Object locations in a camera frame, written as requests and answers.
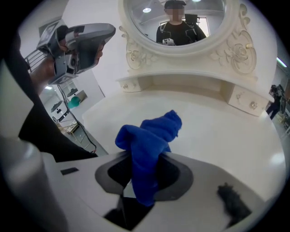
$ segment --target white vanity table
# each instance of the white vanity table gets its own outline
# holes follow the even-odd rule
[[[70,0],[67,8],[74,2]],[[285,158],[264,110],[273,100],[268,92],[274,75],[260,72],[259,60],[264,57],[253,41],[260,32],[250,28],[255,19],[247,15],[247,2],[225,0],[224,18],[216,33],[180,47],[163,46],[145,37],[131,19],[128,1],[118,3],[121,21],[110,23],[121,24],[123,38],[117,40],[126,39],[127,45],[126,53],[124,47],[114,52],[127,59],[129,71],[120,71],[117,77],[123,92],[106,97],[83,115],[85,128],[111,154],[120,151],[115,138],[123,125],[139,126],[173,109],[183,122],[178,138],[170,143],[173,153],[223,168],[264,201],[279,194],[285,183]],[[64,14],[65,23],[104,21],[97,14],[80,12],[86,14],[85,19],[78,19],[80,23]],[[267,22],[263,26],[271,27]],[[275,67],[273,62],[265,66]],[[93,72],[97,75],[98,67]]]

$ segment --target ornate mirror frame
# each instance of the ornate mirror frame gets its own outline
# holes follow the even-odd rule
[[[130,38],[140,46],[158,55],[167,57],[184,57],[213,50],[223,43],[223,41],[225,41],[232,33],[238,21],[240,3],[239,0],[224,0],[224,3],[224,18],[215,34],[194,44],[176,47],[158,44],[143,35],[132,21],[131,13],[128,8],[128,0],[119,0],[119,14],[123,28],[130,35]]]

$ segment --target mirror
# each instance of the mirror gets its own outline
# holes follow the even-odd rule
[[[193,44],[214,34],[224,9],[223,0],[128,0],[137,29],[166,46]]]

